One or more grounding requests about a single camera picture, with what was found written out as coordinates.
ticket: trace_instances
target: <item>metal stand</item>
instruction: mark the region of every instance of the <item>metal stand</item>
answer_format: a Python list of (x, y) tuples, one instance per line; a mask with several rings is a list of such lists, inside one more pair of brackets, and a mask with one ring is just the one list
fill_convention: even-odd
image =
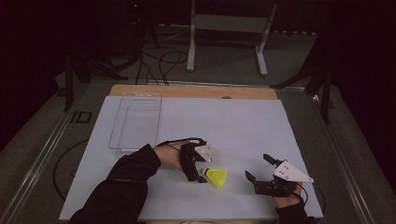
[(334, 58), (328, 60), (329, 61), (327, 61), (326, 63), (312, 66), (309, 69), (304, 70), (303, 67), (303, 69), (300, 71), (300, 73), (297, 76), (292, 77), (284, 82), (272, 85), (270, 87), (274, 89), (283, 89), (285, 87), (288, 87), (290, 84), (293, 84), (294, 82), (299, 81), (305, 77), (311, 77), (308, 84), (305, 86), (304, 91), (308, 95), (316, 95), (320, 90), (320, 88), (323, 87), (321, 105), (320, 105), (320, 114), (325, 120), (325, 122), (329, 123), (328, 110), (329, 110), (329, 102), (330, 102), (330, 89), (332, 85), (331, 60), (334, 60)]
[(105, 75), (116, 79), (116, 80), (127, 80), (128, 77), (122, 77), (110, 69), (104, 67), (98, 62), (92, 60), (90, 57), (82, 54), (75, 53), (73, 50), (65, 51), (65, 88), (64, 94), (66, 102), (64, 105), (64, 111), (68, 111), (71, 104), (73, 104), (74, 91), (73, 91), (73, 71), (76, 72), (78, 80), (84, 83), (91, 81), (91, 75), (87, 67), (87, 63), (95, 69), (100, 70)]
[(272, 21), (276, 12), (276, 6), (277, 5), (271, 6), (270, 15), (268, 15), (267, 18), (233, 17), (196, 14), (195, 0), (191, 0), (191, 38), (189, 56), (187, 60), (187, 71), (192, 72), (194, 70), (196, 29), (250, 32), (262, 34), (262, 42), (260, 45), (256, 46), (256, 55), (260, 68), (260, 74), (266, 77), (268, 72), (262, 51), (271, 29)]

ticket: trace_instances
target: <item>dark background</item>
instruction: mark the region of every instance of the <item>dark background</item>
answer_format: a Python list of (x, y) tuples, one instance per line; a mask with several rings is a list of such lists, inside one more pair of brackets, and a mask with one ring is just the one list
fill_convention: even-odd
[[(249, 9), (249, 4), (246, 8), (233, 4), (213, 7), (217, 1), (202, 2), (197, 10), (222, 10), (230, 15), (260, 13), (255, 11), (255, 7)], [(64, 36), (67, 24), (65, 12), (73, 8), (71, 3), (73, 1), (0, 2), (0, 150), (58, 90), (54, 78), (64, 70), (66, 44), (61, 36)], [(81, 5), (74, 7), (81, 13), (84, 11), (81, 6), (89, 5), (89, 1), (81, 1)], [(189, 24), (190, 8), (190, 1), (159, 1), (157, 22)], [(340, 88), (375, 158), (396, 190), (396, 180), (391, 177), (396, 156), (393, 131), (396, 126), (394, 15), (396, 6), (391, 1), (359, 1), (353, 4), (283, 2), (278, 6), (272, 31), (287, 31), (288, 35), (293, 31), (320, 33), (305, 65), (327, 60), (323, 55), (329, 52), (334, 56), (333, 84)]]

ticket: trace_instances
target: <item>metal rail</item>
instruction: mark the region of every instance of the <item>metal rail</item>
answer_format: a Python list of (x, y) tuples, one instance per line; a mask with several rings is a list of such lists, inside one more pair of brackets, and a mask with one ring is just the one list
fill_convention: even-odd
[(317, 96), (314, 96), (310, 100), (312, 106), (314, 107), (315, 112), (317, 113), (317, 117), (319, 119), (319, 123), (322, 125), (325, 130), (327, 136), (329, 137), (330, 143), (332, 145), (332, 154), (334, 156), (335, 163), (340, 172), (341, 177), (343, 178), (346, 189), (349, 193), (350, 199), (353, 202), (356, 211), (358, 213), (359, 218), (361, 219), (362, 224), (374, 224), (375, 220), (373, 218), (370, 209), (364, 200), (364, 197), (361, 193), (361, 188), (359, 187), (358, 182), (353, 176), (352, 172), (349, 169), (346, 159), (344, 158), (343, 152), (340, 146), (337, 143), (337, 140), (334, 137), (332, 128), (330, 124), (326, 124), (320, 115), (320, 111), (318, 108), (319, 99)]
[(15, 221), (17, 220), (19, 213), (21, 212), (30, 193), (35, 187), (35, 183), (37, 182), (38, 178), (41, 176), (45, 166), (50, 160), (50, 156), (52, 155), (52, 152), (55, 150), (59, 140), (64, 134), (64, 130), (66, 129), (67, 124), (69, 123), (69, 120), (72, 117), (73, 114), (72, 111), (74, 111), (77, 102), (79, 102), (79, 100), (82, 98), (85, 90), (87, 90), (87, 87), (88, 85), (81, 84), (81, 86), (76, 91), (76, 96), (77, 96), (76, 101), (71, 105), (68, 112), (65, 112), (62, 115), (56, 127), (54, 128), (53, 132), (51, 133), (49, 139), (47, 140), (46, 145), (44, 145), (44, 147), (41, 149), (40, 154), (35, 159), (35, 162), (27, 171), (14, 197), (12, 198), (12, 200), (7, 206), (7, 209), (1, 216), (0, 224), (11, 224), (11, 223), (15, 223)]

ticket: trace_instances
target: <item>yellow object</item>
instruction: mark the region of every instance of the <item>yellow object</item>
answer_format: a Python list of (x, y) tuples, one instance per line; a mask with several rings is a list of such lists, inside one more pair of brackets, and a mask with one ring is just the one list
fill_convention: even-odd
[(215, 170), (215, 169), (203, 169), (203, 175), (207, 176), (212, 184), (217, 188), (221, 189), (227, 180), (226, 170)]

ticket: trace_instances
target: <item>human arm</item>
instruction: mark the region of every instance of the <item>human arm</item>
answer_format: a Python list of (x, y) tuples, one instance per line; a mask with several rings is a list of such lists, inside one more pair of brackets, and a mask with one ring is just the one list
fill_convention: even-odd
[(288, 197), (273, 197), (276, 204), (276, 212), (279, 216), (279, 224), (315, 224), (314, 217), (308, 217), (304, 209), (304, 201), (301, 198), (302, 183), (296, 185), (294, 194)]
[(69, 223), (135, 223), (147, 197), (147, 180), (161, 164), (181, 170), (175, 149), (180, 149), (182, 144), (172, 146), (145, 145), (120, 158)]

